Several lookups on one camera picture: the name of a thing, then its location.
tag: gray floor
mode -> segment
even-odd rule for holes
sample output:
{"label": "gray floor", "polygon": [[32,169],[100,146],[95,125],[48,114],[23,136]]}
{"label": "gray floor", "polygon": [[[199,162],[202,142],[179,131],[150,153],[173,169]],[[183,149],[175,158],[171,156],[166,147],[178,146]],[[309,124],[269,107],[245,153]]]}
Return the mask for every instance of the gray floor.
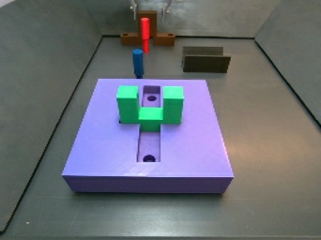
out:
{"label": "gray floor", "polygon": [[[227,74],[183,73],[182,46],[223,46]],[[60,173],[98,78],[134,78],[106,37],[5,236],[321,236],[321,134],[253,40],[179,38],[153,47],[146,78],[206,79],[235,178],[223,195],[75,194]]]}

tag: hole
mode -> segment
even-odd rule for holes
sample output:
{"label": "hole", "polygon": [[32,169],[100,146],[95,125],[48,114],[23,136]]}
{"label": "hole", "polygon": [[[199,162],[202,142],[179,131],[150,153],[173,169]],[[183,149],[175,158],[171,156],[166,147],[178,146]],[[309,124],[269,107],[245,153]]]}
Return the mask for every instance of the hole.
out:
{"label": "hole", "polygon": [[155,96],[147,96],[147,100],[149,100],[149,101],[155,101],[155,100],[157,100],[157,97],[155,97]]}
{"label": "hole", "polygon": [[155,162],[155,156],[154,155],[146,155],[143,158],[143,162]]}

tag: red cylinder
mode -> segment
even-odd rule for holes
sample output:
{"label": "red cylinder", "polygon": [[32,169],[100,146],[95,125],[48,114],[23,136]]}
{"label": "red cylinder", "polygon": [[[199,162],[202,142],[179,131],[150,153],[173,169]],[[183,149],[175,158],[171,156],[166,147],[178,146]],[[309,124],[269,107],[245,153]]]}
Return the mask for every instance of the red cylinder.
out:
{"label": "red cylinder", "polygon": [[142,39],[150,39],[150,19],[142,18],[140,19],[140,31],[142,31]]}
{"label": "red cylinder", "polygon": [[147,53],[150,51],[149,40],[143,39],[143,52]]}

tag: dark gray block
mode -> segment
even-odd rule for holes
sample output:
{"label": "dark gray block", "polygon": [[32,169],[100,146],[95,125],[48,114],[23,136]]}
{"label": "dark gray block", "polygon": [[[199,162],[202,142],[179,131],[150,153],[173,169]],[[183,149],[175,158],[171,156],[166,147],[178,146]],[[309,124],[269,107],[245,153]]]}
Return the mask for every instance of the dark gray block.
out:
{"label": "dark gray block", "polygon": [[256,41],[321,123],[321,1],[282,0]]}
{"label": "dark gray block", "polygon": [[226,73],[230,60],[230,56],[223,56],[222,47],[183,47],[185,72]]}
{"label": "dark gray block", "polygon": [[78,0],[0,8],[0,232],[5,229],[100,34]]}

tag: blue cylinder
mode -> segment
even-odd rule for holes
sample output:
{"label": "blue cylinder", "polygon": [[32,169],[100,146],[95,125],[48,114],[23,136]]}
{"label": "blue cylinder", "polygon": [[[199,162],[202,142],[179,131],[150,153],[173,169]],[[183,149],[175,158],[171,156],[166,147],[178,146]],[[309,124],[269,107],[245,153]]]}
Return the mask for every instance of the blue cylinder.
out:
{"label": "blue cylinder", "polygon": [[136,79],[142,79],[145,75],[145,59],[140,49],[132,50],[134,74]]}

